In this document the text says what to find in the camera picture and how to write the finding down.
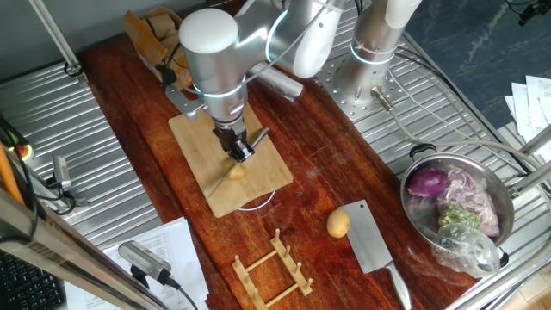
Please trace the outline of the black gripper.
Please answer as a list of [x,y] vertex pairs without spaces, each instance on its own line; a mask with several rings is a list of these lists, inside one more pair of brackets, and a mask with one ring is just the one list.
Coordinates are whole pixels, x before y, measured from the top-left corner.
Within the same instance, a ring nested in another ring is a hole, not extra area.
[[244,162],[255,153],[247,143],[246,125],[243,120],[233,123],[215,122],[214,124],[214,134],[219,139],[223,150],[234,161]]

